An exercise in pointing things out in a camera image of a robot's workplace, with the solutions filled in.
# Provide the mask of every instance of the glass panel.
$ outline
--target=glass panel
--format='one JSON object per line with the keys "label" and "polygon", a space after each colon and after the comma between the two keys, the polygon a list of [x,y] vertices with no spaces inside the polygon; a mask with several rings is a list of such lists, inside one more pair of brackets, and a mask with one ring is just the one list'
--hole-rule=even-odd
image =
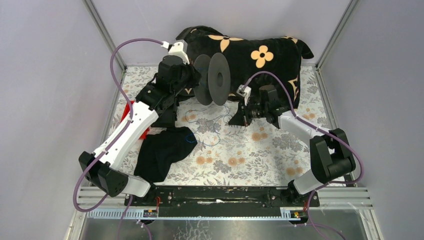
{"label": "glass panel", "polygon": [[[347,239],[367,240],[360,215],[355,210],[312,210],[314,223],[328,225]],[[116,240],[118,219],[88,218],[81,240]],[[196,240],[315,240],[321,239],[312,226],[294,227],[281,220],[156,220],[148,225],[152,239]],[[341,239],[336,233],[320,230],[330,239]],[[135,220],[124,220],[120,239],[149,239],[148,232]]]}

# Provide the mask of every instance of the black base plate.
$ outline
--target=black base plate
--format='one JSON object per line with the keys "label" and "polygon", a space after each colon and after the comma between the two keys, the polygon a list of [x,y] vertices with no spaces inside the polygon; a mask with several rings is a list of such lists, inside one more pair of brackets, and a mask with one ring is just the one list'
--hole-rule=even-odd
{"label": "black base plate", "polygon": [[[280,217],[280,207],[304,207],[304,202],[282,199],[285,187],[156,186],[149,194],[160,197],[159,217]],[[156,200],[134,196],[131,206],[156,207]],[[319,207],[318,198],[310,206]]]}

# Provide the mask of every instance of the gray wall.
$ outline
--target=gray wall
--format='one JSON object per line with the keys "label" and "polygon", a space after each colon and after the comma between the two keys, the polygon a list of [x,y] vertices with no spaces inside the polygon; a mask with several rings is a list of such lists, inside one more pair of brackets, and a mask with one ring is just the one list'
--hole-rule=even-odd
{"label": "gray wall", "polygon": [[[350,0],[93,0],[116,45],[134,38],[174,42],[185,28],[207,25],[246,39],[293,36],[322,54]],[[160,47],[137,43],[120,51],[125,63],[157,64]]]}
{"label": "gray wall", "polygon": [[386,240],[424,239],[422,0],[363,0],[322,69]]}
{"label": "gray wall", "polygon": [[81,0],[0,1],[0,239],[64,237],[78,156],[112,104],[109,58]]}

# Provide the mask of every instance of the orange flower pattern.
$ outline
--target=orange flower pattern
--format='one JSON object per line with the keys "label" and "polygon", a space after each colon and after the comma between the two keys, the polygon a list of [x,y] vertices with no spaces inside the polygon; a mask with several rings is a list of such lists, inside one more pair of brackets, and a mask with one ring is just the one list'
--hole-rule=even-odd
{"label": "orange flower pattern", "polygon": [[261,135],[257,132],[253,133],[252,134],[252,140],[255,141],[255,142],[261,140]]}
{"label": "orange flower pattern", "polygon": [[293,87],[293,93],[294,93],[293,101],[295,101],[298,98],[298,94],[299,94],[298,77],[296,77],[295,79],[292,79],[292,80],[288,81],[288,83],[290,83],[291,86]]}
{"label": "orange flower pattern", "polygon": [[315,113],[309,113],[309,114],[303,114],[302,117],[304,117],[307,120],[314,119],[317,115]]}
{"label": "orange flower pattern", "polygon": [[221,53],[223,53],[224,50],[228,47],[228,45],[230,45],[230,41],[244,40],[243,38],[229,37],[229,36],[219,36],[219,35],[208,35],[208,36],[209,38],[213,40],[221,41],[220,42]]}
{"label": "orange flower pattern", "polygon": [[283,36],[281,38],[283,38],[283,39],[291,39],[295,44],[298,43],[298,40],[296,38],[293,38],[293,37],[290,37],[290,36]]}
{"label": "orange flower pattern", "polygon": [[265,45],[262,45],[259,47],[259,50],[254,50],[250,54],[250,57],[253,60],[256,60],[256,67],[258,69],[265,66],[266,62],[271,61],[274,58],[274,54],[270,51],[268,51],[268,47]]}
{"label": "orange flower pattern", "polygon": [[198,156],[198,157],[196,158],[196,163],[197,163],[197,164],[199,164],[199,165],[204,164],[204,163],[205,163],[205,158],[204,158],[204,157],[202,157],[202,156]]}
{"label": "orange flower pattern", "polygon": [[296,174],[296,171],[295,171],[295,169],[293,168],[293,167],[288,167],[286,170],[285,170],[285,172],[290,176],[290,177],[292,177],[292,176],[294,176],[295,174]]}
{"label": "orange flower pattern", "polygon": [[230,165],[230,166],[236,166],[237,165],[237,158],[235,158],[235,157],[230,157],[229,159],[228,159],[228,164]]}

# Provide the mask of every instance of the red cloth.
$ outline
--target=red cloth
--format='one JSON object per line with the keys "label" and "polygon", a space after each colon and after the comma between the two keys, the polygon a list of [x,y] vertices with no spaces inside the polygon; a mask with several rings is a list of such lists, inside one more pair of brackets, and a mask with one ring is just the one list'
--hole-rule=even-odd
{"label": "red cloth", "polygon": [[[128,105],[128,103],[125,105],[125,109],[123,110],[123,114],[122,117],[120,119],[120,122],[122,123],[122,121],[125,119],[125,117],[127,116],[127,114],[130,112],[130,106]],[[147,128],[143,134],[140,136],[140,139],[146,139],[146,135],[147,133],[150,131],[150,128]]]}

